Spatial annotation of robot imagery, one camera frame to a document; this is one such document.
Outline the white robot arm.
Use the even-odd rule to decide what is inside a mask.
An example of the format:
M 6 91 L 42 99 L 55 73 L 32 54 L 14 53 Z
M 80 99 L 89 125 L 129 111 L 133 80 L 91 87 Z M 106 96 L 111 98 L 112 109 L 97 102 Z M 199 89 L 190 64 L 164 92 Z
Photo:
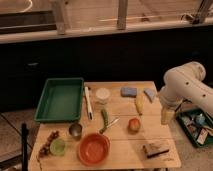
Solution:
M 189 62 L 169 69 L 159 92 L 162 105 L 161 124 L 167 125 L 184 99 L 213 117 L 213 88 L 203 83 L 206 70 L 199 62 Z

